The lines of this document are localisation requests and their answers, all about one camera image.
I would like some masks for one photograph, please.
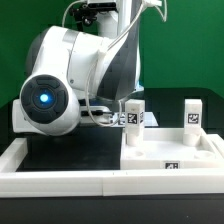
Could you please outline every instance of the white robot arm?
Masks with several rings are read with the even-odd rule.
[[[98,36],[53,26],[34,40],[16,102],[32,132],[71,132],[80,122],[79,100],[88,93],[120,100],[133,92],[140,75],[138,17],[146,7],[161,5],[157,0],[76,3],[83,4],[71,14],[84,25],[97,19]],[[13,116],[14,130],[16,122]]]

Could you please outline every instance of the green wall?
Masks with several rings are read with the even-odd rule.
[[[16,97],[30,43],[59,25],[71,0],[1,0],[0,107]],[[141,17],[141,80],[145,87],[204,87],[224,97],[224,2],[168,0],[168,21],[155,9]]]
[[[145,87],[204,87],[224,97],[224,1],[168,0],[168,21],[142,17]]]

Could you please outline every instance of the wire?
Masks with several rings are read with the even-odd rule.
[[[75,1],[75,2],[72,2],[72,3],[67,7],[67,9],[66,9],[65,12],[64,12],[63,19],[62,19],[62,27],[65,27],[65,19],[66,19],[66,16],[67,16],[67,14],[68,14],[69,9],[70,9],[73,5],[76,5],[76,4],[78,4],[78,3],[83,3],[83,2],[87,2],[87,1],[86,1],[86,0]]]
[[[136,23],[136,21],[140,17],[143,9],[144,9],[144,4],[141,4],[141,6],[140,6],[140,8],[138,10],[138,13],[136,14],[135,18],[132,20],[130,25],[108,46],[108,51],[112,47],[114,47],[129,32],[129,30],[132,28],[132,26]]]
[[[160,16],[162,17],[162,20],[164,22],[166,22],[167,20],[167,1],[164,0],[164,14],[162,13],[162,11],[160,10],[160,8],[158,6],[155,6],[155,8],[157,9],[157,11],[159,12]],[[142,11],[144,10],[144,4],[142,3],[140,5],[140,8],[135,16],[135,18],[132,20],[132,22],[130,23],[130,25],[108,46],[108,51],[114,47],[129,31],[130,29],[133,27],[133,25],[137,22],[137,20],[139,19]]]
[[[159,12],[160,16],[162,17],[163,22],[167,21],[167,1],[164,0],[164,14],[162,13],[161,9],[158,6],[155,6],[157,11]]]
[[[118,100],[118,104],[119,104],[119,114],[118,114],[118,118],[117,118],[116,121],[114,121],[111,124],[103,124],[103,123],[100,123],[100,122],[96,121],[95,118],[93,117],[93,114],[92,114],[91,109],[90,109],[90,104],[89,104],[89,84],[90,84],[90,80],[91,80],[91,77],[92,77],[92,70],[93,70],[94,67],[96,67],[97,62],[98,62],[98,60],[96,60],[92,64],[92,66],[91,66],[91,68],[89,70],[89,74],[88,74],[87,80],[86,80],[86,85],[85,85],[85,101],[86,101],[86,107],[87,107],[87,111],[88,111],[88,114],[89,114],[90,118],[92,119],[92,121],[95,124],[97,124],[97,125],[99,125],[101,127],[112,127],[112,126],[114,126],[115,124],[118,123],[118,121],[120,120],[120,118],[122,116],[122,105],[121,105],[121,101],[120,100]]]

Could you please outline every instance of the white tray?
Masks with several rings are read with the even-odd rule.
[[[121,169],[224,167],[223,147],[216,147],[203,129],[201,133],[201,143],[195,147],[183,144],[182,128],[146,128],[143,142],[138,147],[126,145],[123,133]]]
[[[178,133],[169,133],[176,139]],[[205,148],[211,146],[221,162],[223,140],[207,137]],[[224,193],[223,168],[16,172],[26,154],[26,139],[15,139],[0,157],[1,198]]]

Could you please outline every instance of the white platform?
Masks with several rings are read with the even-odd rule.
[[[221,162],[223,140],[209,135],[208,142]],[[15,172],[26,154],[26,139],[15,139],[0,157],[0,197],[224,193],[224,168]]]
[[[216,147],[203,129],[201,133],[195,147],[183,144],[182,128],[144,129],[138,147],[126,145],[123,133],[121,169],[224,168],[224,147]]]

